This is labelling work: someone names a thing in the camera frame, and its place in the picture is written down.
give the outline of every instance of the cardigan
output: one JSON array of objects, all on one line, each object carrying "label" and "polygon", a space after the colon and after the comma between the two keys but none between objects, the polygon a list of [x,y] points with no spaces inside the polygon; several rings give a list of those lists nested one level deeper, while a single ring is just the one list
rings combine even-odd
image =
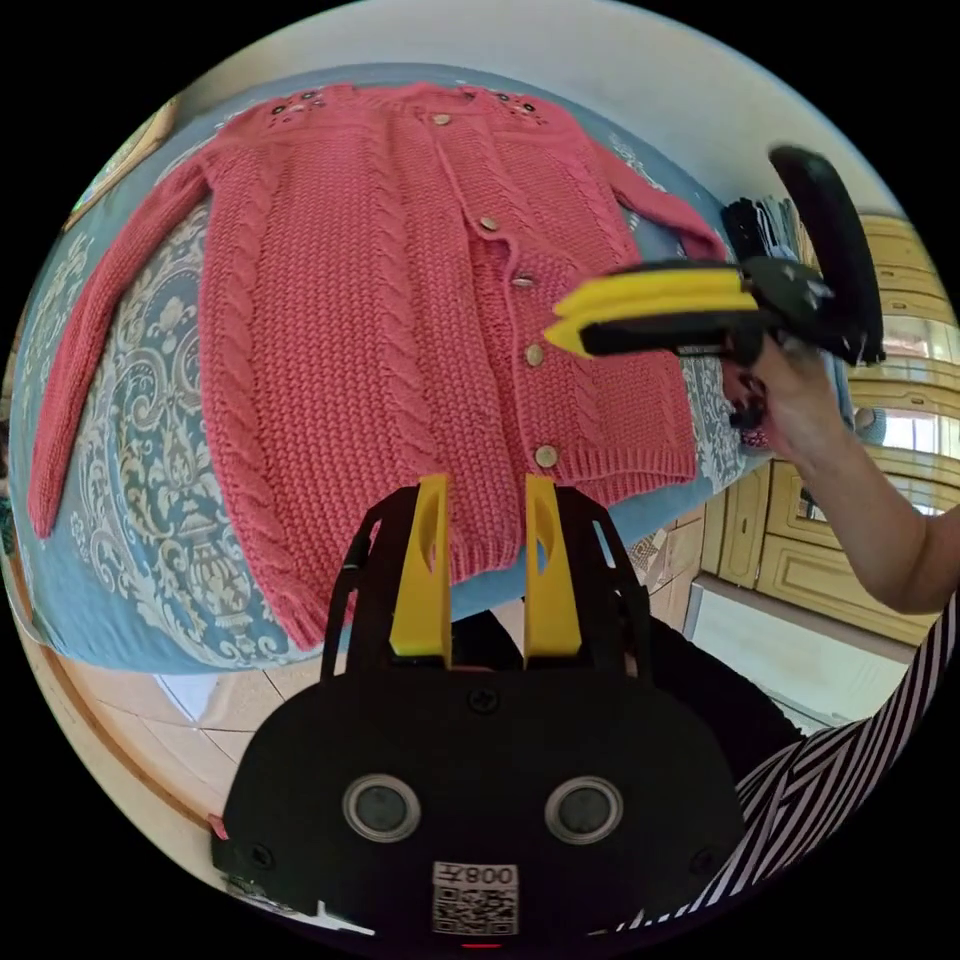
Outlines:
[{"label": "cardigan", "polygon": [[666,352],[602,363],[543,330],[578,283],[637,255],[619,204],[725,258],[549,101],[478,87],[336,85],[235,117],[145,198],[84,286],[35,438],[28,512],[56,520],[117,303],[212,191],[198,301],[211,462],[252,575],[301,649],[322,642],[366,511],[451,479],[451,578],[511,566],[524,476],[604,506],[695,475]]}]

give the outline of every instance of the sleeve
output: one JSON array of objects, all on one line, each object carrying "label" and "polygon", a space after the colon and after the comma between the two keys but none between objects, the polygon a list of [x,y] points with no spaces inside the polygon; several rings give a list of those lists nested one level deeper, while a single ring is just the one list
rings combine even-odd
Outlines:
[{"label": "sleeve", "polygon": [[117,302],[164,237],[208,192],[204,152],[177,167],[146,197],[87,280],[67,322],[50,370],[27,490],[37,536],[50,536],[90,383],[103,353]]},{"label": "sleeve", "polygon": [[593,144],[603,174],[620,204],[654,223],[670,227],[680,235],[687,256],[698,260],[727,259],[727,248],[716,230],[685,200],[650,186],[616,154]]},{"label": "sleeve", "polygon": [[923,719],[957,640],[958,594],[872,717],[821,730],[770,757],[737,786],[746,835],[700,897],[657,923],[711,907],[767,880],[823,843],[864,803]]}]

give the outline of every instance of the striped shirt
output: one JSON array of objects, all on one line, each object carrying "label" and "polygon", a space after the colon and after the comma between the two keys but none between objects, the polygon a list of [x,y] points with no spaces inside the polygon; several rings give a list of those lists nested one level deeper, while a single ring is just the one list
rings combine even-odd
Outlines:
[{"label": "striped shirt", "polygon": [[861,806],[900,756],[946,672],[957,639],[957,596],[877,713],[786,747],[737,785],[746,821],[740,845],[693,903],[676,913],[645,918],[644,926],[690,915],[770,879],[826,840]]}]

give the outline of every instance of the wooden cabinet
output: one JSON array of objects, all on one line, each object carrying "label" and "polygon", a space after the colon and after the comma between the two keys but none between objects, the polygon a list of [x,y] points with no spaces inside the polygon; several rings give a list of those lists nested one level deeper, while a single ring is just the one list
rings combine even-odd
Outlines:
[{"label": "wooden cabinet", "polygon": [[769,464],[729,488],[719,570],[730,583],[751,588],[756,583],[769,494]]},{"label": "wooden cabinet", "polygon": [[[882,427],[864,434],[877,466],[918,510],[942,513],[960,505],[960,328],[910,224],[879,216],[863,222],[888,358],[850,371],[851,398]],[[801,252],[815,265],[808,244]],[[796,469],[774,460],[715,497],[705,511],[703,568],[901,643],[922,642],[936,617],[902,616],[873,600],[803,493]]]},{"label": "wooden cabinet", "polygon": [[937,619],[902,616],[877,603],[857,582],[842,551],[773,534],[764,537],[757,590],[915,645]]}]

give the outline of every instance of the blue bedspread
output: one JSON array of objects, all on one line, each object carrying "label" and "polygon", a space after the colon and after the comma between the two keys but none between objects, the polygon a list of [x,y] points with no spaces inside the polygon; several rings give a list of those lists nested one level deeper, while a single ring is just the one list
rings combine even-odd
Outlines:
[{"label": "blue bedspread", "polygon": [[[197,363],[197,292],[209,201],[168,237],[123,298],[86,404],[53,535],[26,514],[33,436],[50,364],[70,309],[99,257],[152,185],[232,115],[273,96],[335,82],[468,82],[550,94],[450,67],[373,65],[318,71],[248,91],[198,117],[145,160],[56,244],[28,305],[11,416],[11,490],[38,632],[58,652],[151,673],[266,668],[302,659],[276,624],[225,515],[204,439]],[[560,98],[595,139],[690,202],[722,230],[719,203],[663,156]],[[627,215],[645,259],[674,256],[676,238]],[[726,422],[719,364],[688,363],[700,469],[611,512],[627,543],[734,482],[748,461]],[[510,570],[454,588],[455,617],[523,592]]]}]

